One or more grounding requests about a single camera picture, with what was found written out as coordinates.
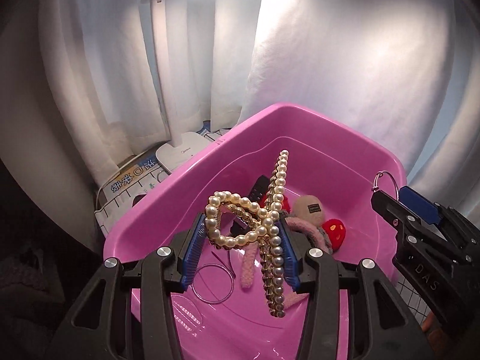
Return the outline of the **pink fuzzy headband red flowers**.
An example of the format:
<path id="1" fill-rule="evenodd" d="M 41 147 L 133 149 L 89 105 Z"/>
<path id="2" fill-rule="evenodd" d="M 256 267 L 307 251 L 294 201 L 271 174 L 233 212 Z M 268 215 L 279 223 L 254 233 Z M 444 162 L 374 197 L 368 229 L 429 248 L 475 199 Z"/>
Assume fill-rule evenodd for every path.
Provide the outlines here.
<path id="1" fill-rule="evenodd" d="M 332 254 L 340 248 L 347 232 L 346 226 L 340 219 L 325 219 L 323 225 L 317 228 L 303 219 L 294 217 L 291 213 L 292 208 L 286 217 L 286 224 L 290 230 L 303 233 L 314 247 L 327 254 Z M 240 285 L 242 290 L 247 291 L 253 285 L 258 244 L 249 244 L 244 250 Z"/>

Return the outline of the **pearl gold hair claw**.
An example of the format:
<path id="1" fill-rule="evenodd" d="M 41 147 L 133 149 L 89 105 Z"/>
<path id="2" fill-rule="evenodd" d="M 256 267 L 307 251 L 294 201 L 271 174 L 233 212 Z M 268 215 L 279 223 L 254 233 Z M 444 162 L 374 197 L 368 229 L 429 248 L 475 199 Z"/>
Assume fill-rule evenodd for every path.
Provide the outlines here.
<path id="1" fill-rule="evenodd" d="M 214 192 L 204 209 L 208 240 L 217 249 L 243 249 L 249 244 L 258 244 L 264 295 L 270 314 L 278 319 L 285 316 L 284 253 L 278 224 L 285 200 L 288 159 L 289 151 L 282 150 L 269 179 L 264 205 L 225 190 Z M 243 220 L 247 233 L 237 236 L 222 234 L 224 212 Z"/>

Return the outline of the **printed cardboard box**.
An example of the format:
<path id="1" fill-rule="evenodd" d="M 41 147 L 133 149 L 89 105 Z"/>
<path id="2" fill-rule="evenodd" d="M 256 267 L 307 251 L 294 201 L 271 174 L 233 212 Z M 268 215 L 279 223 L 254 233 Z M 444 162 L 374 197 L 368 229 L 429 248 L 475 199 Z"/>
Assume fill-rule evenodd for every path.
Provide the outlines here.
<path id="1" fill-rule="evenodd" d="M 115 223 L 157 185 L 169 176 L 151 149 L 135 158 L 98 192 L 94 216 L 107 237 Z"/>

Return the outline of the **pink plastic basin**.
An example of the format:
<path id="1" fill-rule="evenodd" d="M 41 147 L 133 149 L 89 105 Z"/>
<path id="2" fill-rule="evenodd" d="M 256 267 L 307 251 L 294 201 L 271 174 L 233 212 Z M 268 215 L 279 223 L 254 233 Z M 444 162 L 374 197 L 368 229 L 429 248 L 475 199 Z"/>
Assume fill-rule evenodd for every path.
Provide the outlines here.
<path id="1" fill-rule="evenodd" d="M 335 258 L 374 260 L 395 280 L 395 231 L 372 209 L 371 186 L 387 193 L 404 185 L 400 161 L 388 150 L 323 115 L 290 104 L 250 117 L 176 169 L 127 211 L 106 237 L 103 254 L 122 262 L 139 260 L 190 228 L 208 198 L 228 190 L 246 196 L 260 176 L 269 176 L 282 150 L 289 151 L 286 196 L 318 197 L 328 218 L 340 219 L 346 238 Z M 269 313 L 260 278 L 244 291 L 223 262 L 241 267 L 240 250 L 206 245 L 193 286 L 172 296 L 185 359 L 293 359 L 304 325 L 306 303 L 282 319 Z"/>

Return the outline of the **white curtain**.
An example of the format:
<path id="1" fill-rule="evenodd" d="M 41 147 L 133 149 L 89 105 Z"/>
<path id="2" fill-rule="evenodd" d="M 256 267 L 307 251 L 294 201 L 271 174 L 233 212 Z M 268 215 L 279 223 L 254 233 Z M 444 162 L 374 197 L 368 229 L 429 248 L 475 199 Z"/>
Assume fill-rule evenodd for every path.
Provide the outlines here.
<path id="1" fill-rule="evenodd" d="M 7 154 L 101 185 L 170 138 L 141 0 L 20 0 L 1 33 L 1 106 L 48 110 Z M 237 122 L 277 102 L 337 119 L 393 152 L 411 186 L 479 219 L 479 27 L 458 0 L 261 0 Z"/>

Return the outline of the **white desk lamp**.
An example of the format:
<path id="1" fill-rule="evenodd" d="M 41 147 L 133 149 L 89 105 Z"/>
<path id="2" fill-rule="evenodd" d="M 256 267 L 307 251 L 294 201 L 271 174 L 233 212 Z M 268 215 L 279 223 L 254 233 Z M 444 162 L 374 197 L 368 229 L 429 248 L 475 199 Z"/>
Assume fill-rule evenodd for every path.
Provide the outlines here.
<path id="1" fill-rule="evenodd" d="M 261 0 L 143 0 L 150 5 L 161 97 L 170 133 L 155 153 L 172 172 L 239 121 Z"/>

